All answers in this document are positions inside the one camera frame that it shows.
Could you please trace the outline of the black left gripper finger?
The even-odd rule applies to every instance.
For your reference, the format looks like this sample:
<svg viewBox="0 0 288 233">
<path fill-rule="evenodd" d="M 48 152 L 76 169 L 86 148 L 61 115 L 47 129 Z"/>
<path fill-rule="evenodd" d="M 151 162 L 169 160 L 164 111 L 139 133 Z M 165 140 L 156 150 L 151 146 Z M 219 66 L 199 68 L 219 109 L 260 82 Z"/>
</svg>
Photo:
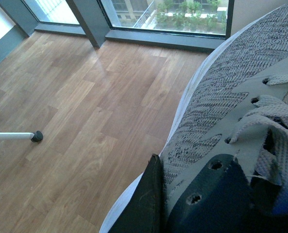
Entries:
<svg viewBox="0 0 288 233">
<path fill-rule="evenodd" d="M 163 171 L 160 158 L 153 154 L 135 192 L 110 233 L 161 232 Z"/>
</svg>

